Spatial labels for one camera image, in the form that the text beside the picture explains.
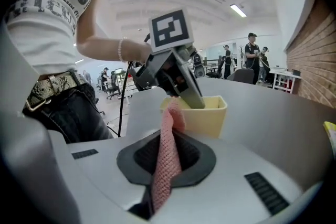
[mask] brick wall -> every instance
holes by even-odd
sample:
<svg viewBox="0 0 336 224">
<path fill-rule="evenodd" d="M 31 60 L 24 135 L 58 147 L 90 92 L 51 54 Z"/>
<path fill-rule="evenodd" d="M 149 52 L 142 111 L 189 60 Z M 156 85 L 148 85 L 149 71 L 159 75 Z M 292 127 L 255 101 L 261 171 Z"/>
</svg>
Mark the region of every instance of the brick wall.
<svg viewBox="0 0 336 224">
<path fill-rule="evenodd" d="M 301 71 L 298 95 L 336 108 L 336 19 L 324 0 L 287 49 L 287 66 Z"/>
</svg>

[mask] gray floor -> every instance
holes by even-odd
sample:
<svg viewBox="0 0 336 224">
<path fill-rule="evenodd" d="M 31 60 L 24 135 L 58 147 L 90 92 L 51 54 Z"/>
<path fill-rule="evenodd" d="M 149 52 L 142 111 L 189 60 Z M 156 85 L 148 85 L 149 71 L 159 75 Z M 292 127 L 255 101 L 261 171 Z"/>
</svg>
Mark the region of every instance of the gray floor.
<svg viewBox="0 0 336 224">
<path fill-rule="evenodd" d="M 113 96 L 112 99 L 106 99 L 108 96 L 104 92 L 96 92 L 97 98 L 99 98 L 99 102 L 97 103 L 97 108 L 99 111 L 104 111 L 105 115 L 102 115 L 105 123 L 118 132 L 119 127 L 119 111 L 120 111 L 120 99 L 118 100 L 117 96 Z M 121 128 L 121 136 L 126 135 L 127 121 L 128 121 L 128 113 L 129 113 L 129 105 L 127 105 L 126 99 L 124 100 L 123 111 L 122 114 L 122 128 Z M 116 134 L 111 132 L 113 137 L 117 137 Z"/>
</svg>

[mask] bracelet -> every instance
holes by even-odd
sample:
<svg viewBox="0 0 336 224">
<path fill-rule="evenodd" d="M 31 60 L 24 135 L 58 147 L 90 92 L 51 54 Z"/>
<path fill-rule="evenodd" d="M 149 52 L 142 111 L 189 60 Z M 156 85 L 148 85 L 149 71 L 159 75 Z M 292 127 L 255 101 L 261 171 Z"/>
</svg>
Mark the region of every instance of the bracelet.
<svg viewBox="0 0 336 224">
<path fill-rule="evenodd" d="M 122 56 L 121 56 L 121 45 L 122 45 L 122 42 L 123 42 L 123 39 L 120 39 L 119 44 L 118 44 L 118 56 L 119 56 L 119 60 L 121 62 L 124 62 L 124 60 L 122 59 Z"/>
</svg>

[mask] yellow container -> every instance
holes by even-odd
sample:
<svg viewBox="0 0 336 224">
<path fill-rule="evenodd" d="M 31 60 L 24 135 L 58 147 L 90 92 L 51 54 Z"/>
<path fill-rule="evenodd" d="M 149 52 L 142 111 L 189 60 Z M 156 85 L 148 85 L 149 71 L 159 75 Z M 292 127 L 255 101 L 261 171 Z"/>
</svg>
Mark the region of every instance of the yellow container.
<svg viewBox="0 0 336 224">
<path fill-rule="evenodd" d="M 202 98 L 205 103 L 203 109 L 191 109 L 181 98 L 168 97 L 161 103 L 160 110 L 161 112 L 165 110 L 168 104 L 174 100 L 182 110 L 186 130 L 218 138 L 222 131 L 227 104 L 221 96 Z"/>
</svg>

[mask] pink towel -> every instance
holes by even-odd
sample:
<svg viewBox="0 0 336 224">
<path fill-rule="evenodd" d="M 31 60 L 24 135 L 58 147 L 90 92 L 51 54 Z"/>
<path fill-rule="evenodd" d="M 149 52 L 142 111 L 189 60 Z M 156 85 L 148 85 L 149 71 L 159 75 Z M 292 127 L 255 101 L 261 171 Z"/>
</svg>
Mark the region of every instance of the pink towel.
<svg viewBox="0 0 336 224">
<path fill-rule="evenodd" d="M 160 148 L 152 186 L 154 211 L 159 210 L 168 199 L 171 192 L 171 179 L 181 172 L 172 128 L 180 132 L 185 128 L 182 111 L 174 101 L 162 114 Z"/>
</svg>

